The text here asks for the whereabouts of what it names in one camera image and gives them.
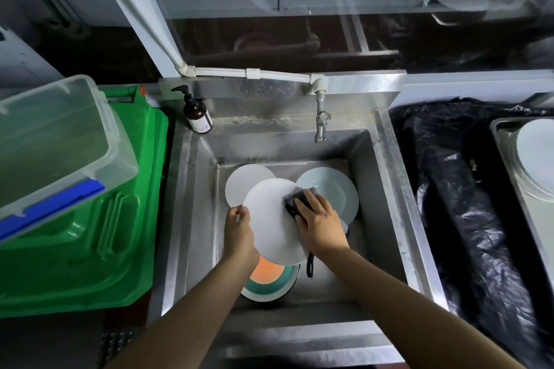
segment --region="soap dispenser bottle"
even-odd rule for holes
[[[213,129],[213,121],[210,117],[204,102],[197,100],[188,91],[187,85],[177,86],[171,89],[172,92],[184,93],[183,114],[190,123],[192,131],[197,134],[206,134]]]

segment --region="stainless steel sink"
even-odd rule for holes
[[[197,92],[203,90],[201,84],[193,86]],[[228,209],[225,183],[245,163],[263,164],[276,177],[292,181],[318,166],[344,172],[360,196],[360,209],[347,235],[350,247],[446,306],[386,110],[387,95],[395,91],[386,88],[353,94],[342,89],[335,98],[331,89],[327,108],[333,119],[327,142],[318,144],[315,96],[305,94],[304,88],[289,88],[289,93],[275,98],[267,93],[210,98],[213,134],[193,135],[178,122],[150,322],[221,258]],[[271,114],[268,99],[273,101]],[[294,287],[275,303],[260,305],[239,297],[208,359],[266,355],[320,366],[402,361],[371,316],[317,259],[314,277],[309,279],[302,266]]]

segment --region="black garbage bag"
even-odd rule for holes
[[[450,310],[542,369],[554,367],[552,292],[488,128],[528,115],[554,111],[473,99],[391,111]]]

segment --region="hand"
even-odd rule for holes
[[[300,199],[294,199],[295,205],[304,217],[295,218],[304,245],[322,261],[329,252],[350,248],[338,214],[329,201],[319,194],[314,195],[310,190],[304,190],[304,195],[314,209],[311,211]]]
[[[258,265],[260,254],[254,247],[254,233],[250,228],[250,212],[245,206],[232,207],[227,212],[223,237],[223,258],[244,261],[252,266],[252,271]]]

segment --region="green plastic container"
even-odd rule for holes
[[[168,120],[138,92],[133,103],[111,106],[135,151],[137,176],[0,245],[0,317],[125,306],[152,286]]]

